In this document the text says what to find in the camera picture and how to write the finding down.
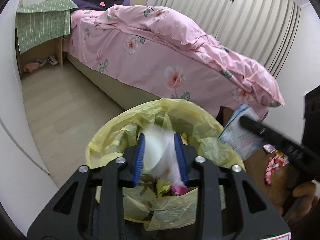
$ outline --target black tool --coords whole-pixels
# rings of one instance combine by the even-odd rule
[[[311,180],[315,179],[320,182],[319,155],[304,145],[294,143],[270,127],[256,122],[245,115],[240,117],[240,125],[257,136],[262,137],[266,142],[285,154],[292,166],[307,174]]]
[[[266,142],[273,145],[288,157],[291,165],[296,168],[297,179],[290,190],[306,181],[317,180],[320,182],[320,156],[304,145],[298,145],[291,140],[285,138],[280,133],[274,131],[270,127],[260,122],[252,120],[250,117],[241,116],[240,125],[253,132],[257,136],[262,137]],[[292,195],[284,203],[284,219],[288,220],[289,213],[299,205],[301,199],[294,198]]]
[[[143,136],[123,157],[90,170],[81,166],[42,210],[28,231],[29,240],[125,240],[122,187],[134,187],[136,161]],[[198,188],[196,239],[257,240],[290,232],[276,208],[238,165],[221,168],[175,134],[180,173],[188,187]],[[230,234],[222,233],[219,185],[224,187]],[[98,235],[92,233],[92,209],[102,186]]]

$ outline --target metal bolt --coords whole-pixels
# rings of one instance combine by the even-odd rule
[[[240,172],[240,171],[242,171],[242,168],[241,168],[239,165],[233,165],[233,166],[231,167],[231,169],[232,169],[233,171],[235,171],[235,172]]]
[[[89,170],[89,167],[87,165],[82,165],[79,167],[79,172],[85,173]]]
[[[195,160],[197,163],[204,163],[206,161],[206,158],[204,158],[203,156],[197,156]]]
[[[124,157],[116,158],[116,163],[118,163],[118,164],[125,163],[125,158]]]

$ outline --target human hand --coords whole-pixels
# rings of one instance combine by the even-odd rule
[[[285,215],[290,227],[301,221],[316,206],[319,200],[316,191],[316,185],[310,181],[302,183],[293,190],[292,196],[298,198],[297,203]]]

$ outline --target pink flower pattern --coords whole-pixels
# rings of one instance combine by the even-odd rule
[[[167,78],[166,86],[169,89],[182,87],[186,83],[186,79],[183,75],[183,69],[180,66],[167,67],[164,70],[164,76]]]
[[[99,52],[97,54],[97,61],[101,62],[101,59],[102,59],[102,52],[101,52],[101,50],[99,50]]]
[[[252,105],[254,102],[254,97],[244,91],[242,88],[237,87],[236,85],[232,86],[231,94],[233,96],[233,100],[236,101],[239,105]]]
[[[133,55],[138,48],[138,43],[136,42],[135,36],[130,36],[127,41],[125,42],[124,49],[129,55]]]
[[[169,13],[168,10],[164,10],[164,9],[160,9],[159,11],[156,12],[154,21],[159,21],[161,19],[163,19],[164,17],[166,17],[166,15]]]

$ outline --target beige bed base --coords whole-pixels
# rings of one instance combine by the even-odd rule
[[[99,87],[103,92],[105,92],[125,110],[146,102],[159,99],[159,97],[149,92],[129,86],[117,79],[92,70],[91,68],[81,63],[77,58],[71,56],[69,53],[67,53],[67,59],[87,78],[89,78],[97,87]]]

